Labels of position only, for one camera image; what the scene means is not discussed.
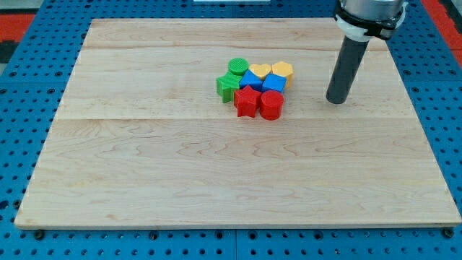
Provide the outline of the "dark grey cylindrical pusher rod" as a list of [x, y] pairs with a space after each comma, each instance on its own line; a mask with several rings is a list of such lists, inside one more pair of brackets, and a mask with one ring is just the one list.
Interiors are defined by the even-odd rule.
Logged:
[[342, 104], [346, 101], [368, 43], [368, 41], [359, 42], [344, 37], [326, 90], [327, 101], [333, 104]]

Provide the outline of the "black white rod mount collar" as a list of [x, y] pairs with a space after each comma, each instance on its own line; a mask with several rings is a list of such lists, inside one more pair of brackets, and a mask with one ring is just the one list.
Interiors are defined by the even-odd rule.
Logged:
[[403, 24], [407, 1], [336, 1], [334, 19], [351, 40], [389, 40]]

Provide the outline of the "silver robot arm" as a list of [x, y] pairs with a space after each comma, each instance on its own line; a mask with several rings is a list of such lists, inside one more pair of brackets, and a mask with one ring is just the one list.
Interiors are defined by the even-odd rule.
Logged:
[[406, 6], [404, 0], [336, 1], [334, 20], [344, 39], [326, 90], [327, 101], [346, 101], [370, 40], [391, 39], [405, 20]]

